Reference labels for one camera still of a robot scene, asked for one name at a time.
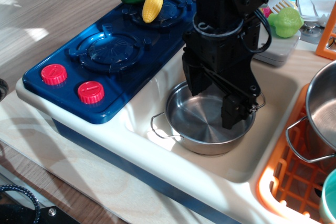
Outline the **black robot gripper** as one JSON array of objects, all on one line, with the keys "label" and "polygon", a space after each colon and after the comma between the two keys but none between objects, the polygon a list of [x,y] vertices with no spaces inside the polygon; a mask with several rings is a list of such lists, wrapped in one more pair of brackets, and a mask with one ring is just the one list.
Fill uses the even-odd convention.
[{"label": "black robot gripper", "polygon": [[234,19],[224,27],[193,18],[193,29],[183,34],[183,71],[192,96],[211,84],[223,93],[222,127],[234,125],[252,116],[261,94],[250,63],[260,51],[257,40],[260,21]]}]

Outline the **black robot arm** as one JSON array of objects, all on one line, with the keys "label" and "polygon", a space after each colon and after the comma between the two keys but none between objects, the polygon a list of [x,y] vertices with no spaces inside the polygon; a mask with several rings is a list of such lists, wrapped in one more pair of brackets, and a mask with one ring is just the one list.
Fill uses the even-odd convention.
[{"label": "black robot arm", "polygon": [[259,46],[262,27],[270,26],[261,13],[269,0],[196,0],[193,29],[183,34],[183,71],[192,95],[210,85],[223,91],[222,127],[231,129],[258,107],[261,93],[251,70],[255,54],[271,44]]}]

